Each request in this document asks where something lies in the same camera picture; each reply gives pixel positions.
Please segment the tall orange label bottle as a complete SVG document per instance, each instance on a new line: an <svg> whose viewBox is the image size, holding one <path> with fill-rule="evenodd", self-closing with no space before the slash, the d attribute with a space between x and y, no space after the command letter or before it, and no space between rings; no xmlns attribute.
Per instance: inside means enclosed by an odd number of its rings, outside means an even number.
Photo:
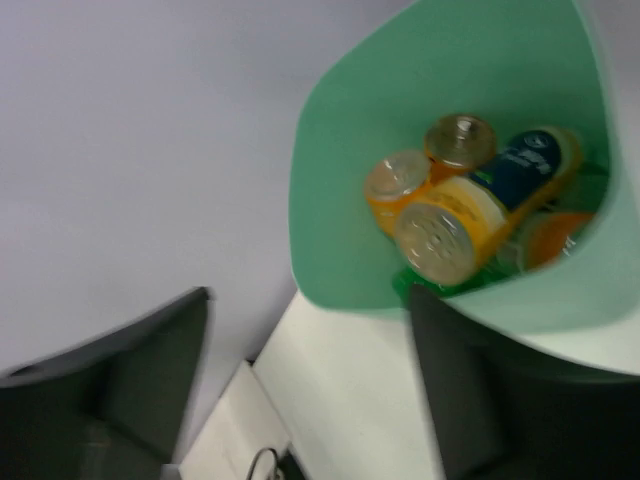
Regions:
<svg viewBox="0 0 640 480"><path fill-rule="evenodd" d="M568 256L593 217L591 212L542 212L531 216L522 225L518 240L521 269L537 269Z"/></svg>

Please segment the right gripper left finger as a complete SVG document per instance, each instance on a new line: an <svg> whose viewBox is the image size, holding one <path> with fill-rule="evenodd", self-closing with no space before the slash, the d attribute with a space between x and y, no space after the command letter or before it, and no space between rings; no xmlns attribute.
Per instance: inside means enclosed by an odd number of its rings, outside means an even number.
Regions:
<svg viewBox="0 0 640 480"><path fill-rule="evenodd" d="M1 378L4 479L159 479L209 323L192 289L111 333Z"/></svg>

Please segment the small orange juice bottle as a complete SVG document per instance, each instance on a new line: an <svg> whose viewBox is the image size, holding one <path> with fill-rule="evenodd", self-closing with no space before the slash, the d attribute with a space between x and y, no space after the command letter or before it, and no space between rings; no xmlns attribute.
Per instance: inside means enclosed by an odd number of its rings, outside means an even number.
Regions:
<svg viewBox="0 0 640 480"><path fill-rule="evenodd" d="M378 227L392 237L397 216L430 187L430 160L422 151L409 149L380 160L366 176L363 189Z"/></svg>

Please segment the blue label yellow bottle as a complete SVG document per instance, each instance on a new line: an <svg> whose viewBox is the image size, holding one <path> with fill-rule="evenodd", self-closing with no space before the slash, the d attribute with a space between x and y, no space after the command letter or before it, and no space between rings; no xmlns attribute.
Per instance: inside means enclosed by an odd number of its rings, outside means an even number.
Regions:
<svg viewBox="0 0 640 480"><path fill-rule="evenodd" d="M484 267L524 219L556 197L584 160L575 131L522 131L485 164L452 176L397 217L395 244L414 272L456 286Z"/></svg>

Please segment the short orange bottle yellow cap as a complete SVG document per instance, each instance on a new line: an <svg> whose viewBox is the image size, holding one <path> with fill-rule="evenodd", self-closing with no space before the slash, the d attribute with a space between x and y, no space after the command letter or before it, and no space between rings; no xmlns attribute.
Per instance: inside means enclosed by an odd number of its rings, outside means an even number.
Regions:
<svg viewBox="0 0 640 480"><path fill-rule="evenodd" d="M430 182L469 172L496 153L497 137L485 120L466 113L443 116L424 135L424 151L431 164Z"/></svg>

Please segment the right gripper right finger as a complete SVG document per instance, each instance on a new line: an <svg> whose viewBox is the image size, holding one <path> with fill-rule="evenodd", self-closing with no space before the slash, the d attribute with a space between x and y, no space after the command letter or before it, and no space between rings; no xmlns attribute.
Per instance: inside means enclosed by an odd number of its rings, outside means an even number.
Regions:
<svg viewBox="0 0 640 480"><path fill-rule="evenodd" d="M638 478L638 376L526 346L418 284L409 314L446 478Z"/></svg>

